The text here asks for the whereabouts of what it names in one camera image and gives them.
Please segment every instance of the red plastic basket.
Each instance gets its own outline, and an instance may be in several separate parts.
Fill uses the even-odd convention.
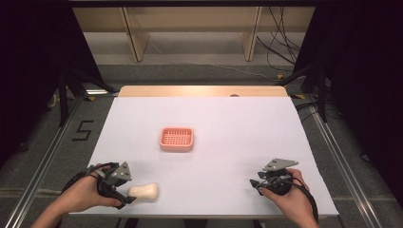
[[[166,127],[161,132],[160,148],[163,151],[188,152],[193,149],[193,129]]]

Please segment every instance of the human hand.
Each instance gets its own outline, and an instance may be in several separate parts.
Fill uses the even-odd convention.
[[[294,178],[300,180],[309,191],[308,185],[302,178],[302,174],[297,169],[287,169]],[[295,184],[301,185],[297,180],[293,180]],[[284,196],[279,196],[274,192],[261,188],[260,192],[268,199],[272,200],[281,212],[289,220],[294,222],[299,227],[319,227],[312,214],[311,203],[308,198],[295,186],[292,186],[290,191]]]
[[[98,173],[77,180],[58,197],[41,216],[32,224],[34,227],[55,227],[62,217],[70,212],[81,212],[94,206],[120,206],[122,203],[114,198],[105,198],[98,194]]]

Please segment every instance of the wire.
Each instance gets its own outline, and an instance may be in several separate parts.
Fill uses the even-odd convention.
[[[318,111],[312,112],[310,113],[308,116],[306,116],[304,119],[301,120],[301,122],[303,123],[304,121],[306,121],[306,119],[308,119],[309,117],[311,117],[312,115],[314,115],[315,113],[317,113]]]
[[[116,222],[115,228],[119,228],[121,225],[122,218],[118,218],[118,221]]]
[[[275,15],[274,15],[274,13],[273,13],[271,7],[269,7],[269,10],[270,10],[270,13],[271,13],[271,15],[272,15],[272,17],[273,17],[273,20],[275,21],[276,27],[277,27],[276,33],[275,33],[274,35],[273,35],[273,32],[270,32],[270,34],[273,36],[273,40],[272,40],[270,46],[273,44],[273,42],[274,42],[275,40],[278,41],[281,45],[286,46],[287,49],[288,49],[288,53],[290,54],[290,57],[291,57],[293,63],[295,64],[295,60],[297,59],[297,56],[296,56],[296,54],[293,52],[293,50],[299,51],[299,50],[300,50],[300,47],[299,47],[298,45],[296,45],[295,43],[293,43],[293,42],[287,37],[287,35],[286,35],[286,33],[285,33],[285,25],[284,25],[284,18],[283,18],[283,16],[284,16],[284,7],[280,7],[280,20],[279,20],[279,22],[278,22],[278,20],[276,19],[276,17],[275,17]],[[285,44],[283,44],[281,41],[279,41],[279,40],[277,39],[277,34],[278,34],[278,33],[280,33],[280,35],[282,36],[282,38],[283,38]]]
[[[309,103],[304,103],[304,104],[298,104],[296,105],[296,110],[300,111],[302,108],[311,106],[311,105],[317,105],[317,102],[309,102]]]
[[[272,48],[270,48],[270,47],[268,47],[266,44],[264,44],[264,43],[260,40],[260,38],[259,38],[258,36],[257,36],[256,38],[258,38],[258,40],[259,40],[267,49],[271,50],[272,52],[275,52],[276,55],[278,55],[279,57],[281,57],[282,59],[284,59],[284,60],[287,61],[288,63],[290,63],[290,64],[292,64],[292,65],[294,64],[291,60],[285,58],[282,54],[276,52],[275,50],[273,50]]]
[[[275,70],[287,71],[287,72],[292,72],[293,71],[292,69],[280,69],[280,68],[274,67],[272,64],[270,64],[270,61],[269,61],[269,49],[267,49],[266,59],[267,59],[267,63],[269,64],[269,66],[271,68],[275,69]]]
[[[234,67],[230,67],[230,66],[224,66],[224,65],[210,65],[210,64],[207,64],[207,65],[200,65],[200,64],[189,63],[189,62],[175,62],[175,61],[172,61],[168,56],[166,56],[166,54],[163,53],[159,48],[157,48],[151,41],[148,41],[148,42],[149,42],[149,44],[150,44],[152,47],[154,47],[158,52],[160,52],[161,55],[162,55],[162,56],[166,59],[166,61],[167,61],[168,63],[170,63],[170,64],[174,64],[174,65],[210,66],[210,67],[231,69],[231,70],[235,70],[235,71],[237,71],[237,72],[244,73],[244,74],[248,74],[248,75],[260,76],[260,77],[266,78],[266,79],[268,79],[268,80],[270,80],[270,81],[273,81],[273,82],[280,82],[280,81],[281,81],[281,80],[277,80],[277,79],[270,78],[269,76],[266,76],[266,75],[264,75],[264,74],[258,74],[258,73],[247,72],[247,71],[243,71],[243,70],[240,70],[240,69],[238,69],[238,68],[234,68]]]
[[[308,191],[308,189],[305,187],[305,185],[303,184],[303,182],[300,179],[297,179],[297,178],[290,178],[290,179],[291,179],[291,181],[283,180],[281,177],[273,177],[273,178],[264,180],[261,183],[259,183],[256,186],[256,189],[260,190],[261,188],[270,186],[273,182],[277,182],[277,183],[283,182],[283,183],[287,183],[289,185],[292,185],[292,186],[296,187],[297,189],[301,190],[302,193],[308,198],[308,201],[311,203],[312,213],[314,215],[315,221],[317,222],[317,224],[319,224],[319,215],[318,215],[318,212],[317,212],[317,203],[316,203],[314,197]]]

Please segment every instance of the white object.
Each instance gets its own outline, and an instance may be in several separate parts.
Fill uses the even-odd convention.
[[[157,183],[149,183],[142,186],[132,186],[127,191],[128,197],[135,197],[136,200],[154,200],[158,197]]]
[[[194,129],[198,137],[192,151],[161,150],[161,129],[168,125]],[[319,215],[338,215],[291,98],[115,98],[89,163],[127,161],[133,183],[157,182],[159,196],[152,203],[135,200],[121,210],[95,207],[81,214],[227,219],[282,216],[249,182],[258,179],[262,166],[273,158],[299,161],[293,168],[301,170]],[[129,187],[124,184],[118,191],[125,195]]]

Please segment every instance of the cable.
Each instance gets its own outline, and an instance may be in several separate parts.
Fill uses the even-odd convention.
[[[103,164],[98,164],[98,165],[91,165],[89,168],[86,169],[86,171],[79,172],[78,174],[76,174],[76,176],[74,176],[71,180],[69,180],[68,183],[63,188],[63,190],[61,191],[60,195],[63,194],[65,191],[67,191],[68,188],[71,187],[79,179],[81,179],[81,178],[83,178],[85,176],[89,176],[91,174],[91,172],[95,171],[96,169],[106,167],[106,166],[112,167],[115,164],[116,163],[114,163],[114,162],[108,162],[108,163],[103,163]],[[101,180],[102,178],[103,177],[101,177],[101,176],[98,178],[98,183],[97,183],[98,184],[98,186],[97,186],[98,191],[99,191],[99,186],[100,186],[99,180]],[[60,221],[56,224],[55,228],[60,228],[62,226],[62,222],[63,222],[63,219],[60,219]]]
[[[119,228],[121,225],[122,218],[118,218],[118,221],[116,222],[115,228]]]
[[[272,52],[275,52],[276,55],[278,55],[279,57],[281,57],[282,59],[284,59],[284,60],[287,61],[288,63],[290,63],[290,64],[292,64],[292,65],[294,64],[291,60],[285,58],[282,54],[276,52],[275,50],[273,50],[272,48],[270,48],[270,47],[268,47],[266,44],[264,44],[264,43],[260,40],[260,38],[259,38],[258,36],[257,36],[256,38],[258,38],[258,40],[259,40],[267,49],[271,50]]]
[[[158,52],[160,52],[161,55],[162,55],[162,56],[166,59],[166,61],[167,61],[168,63],[170,63],[170,64],[174,64],[174,65],[210,66],[210,67],[231,69],[231,70],[235,70],[235,71],[237,71],[237,72],[244,73],[244,74],[260,76],[260,77],[266,78],[266,79],[268,79],[268,80],[270,80],[270,81],[273,81],[273,82],[280,82],[280,81],[281,81],[281,80],[277,80],[277,79],[272,79],[272,78],[270,78],[269,76],[266,76],[266,75],[264,75],[264,74],[258,74],[258,73],[247,72],[247,71],[243,71],[243,70],[240,70],[240,69],[237,69],[237,68],[234,68],[234,67],[230,67],[230,66],[210,65],[210,64],[207,64],[207,65],[199,65],[199,64],[187,63],[187,62],[175,62],[175,61],[170,60],[170,59],[166,56],[166,54],[163,53],[159,48],[157,48],[151,41],[148,41],[148,43],[149,43],[152,47],[154,47]]]
[[[300,111],[302,108],[311,106],[311,105],[317,105],[317,102],[309,102],[309,103],[304,103],[304,104],[298,104],[296,105],[296,110]]]
[[[275,21],[276,27],[277,27],[276,34],[275,34],[275,35],[273,35],[273,33],[270,32],[270,34],[273,36],[273,40],[272,40],[272,43],[270,44],[270,46],[273,44],[273,41],[274,41],[274,40],[278,41],[281,45],[286,46],[287,49],[288,49],[288,52],[289,52],[289,54],[290,54],[290,57],[291,57],[293,63],[295,64],[295,60],[297,59],[297,56],[296,56],[296,54],[293,52],[293,49],[299,51],[299,50],[300,50],[300,47],[297,46],[296,44],[294,44],[294,43],[287,37],[287,35],[286,35],[286,33],[285,33],[284,18],[283,18],[283,15],[284,15],[284,7],[280,7],[280,20],[279,20],[279,22],[278,22],[278,20],[276,19],[275,15],[274,15],[274,13],[273,13],[273,11],[272,11],[272,9],[271,9],[271,7],[269,7],[269,10],[270,10],[270,13],[271,13],[271,15],[272,15],[272,17],[273,17],[273,20]],[[280,33],[280,35],[282,36],[282,38],[283,38],[285,44],[283,44],[282,42],[280,42],[280,41],[277,39],[277,34],[278,34],[278,33]]]
[[[266,60],[267,60],[267,64],[269,64],[269,66],[271,67],[271,68],[273,68],[273,69],[275,69],[275,70],[279,70],[279,71],[289,71],[289,72],[292,72],[293,70],[290,70],[290,69],[280,69],[280,68],[277,68],[277,67],[274,67],[271,63],[270,63],[270,60],[269,60],[269,52],[270,52],[270,50],[272,50],[270,47],[267,47],[267,53],[266,53]]]
[[[310,116],[314,115],[315,113],[317,113],[318,111],[312,112],[310,113],[308,116],[306,116],[304,119],[301,120],[301,122],[303,123],[306,119],[308,119]]]
[[[270,179],[266,179],[260,183],[258,183],[257,185],[253,185],[258,191],[261,188],[266,188],[270,190],[270,186],[272,185],[272,183],[274,185],[277,185],[279,183],[286,183],[288,184],[288,187],[291,188],[291,186],[296,187],[297,189],[299,189],[300,191],[302,191],[302,193],[306,196],[306,198],[308,199],[308,201],[311,203],[311,207],[312,207],[312,214],[314,216],[315,221],[317,222],[317,224],[319,224],[319,215],[317,212],[317,203],[314,199],[314,197],[312,196],[312,194],[309,192],[309,190],[305,187],[304,183],[297,178],[292,178],[289,175],[286,176],[277,176],[277,177],[272,177]]]

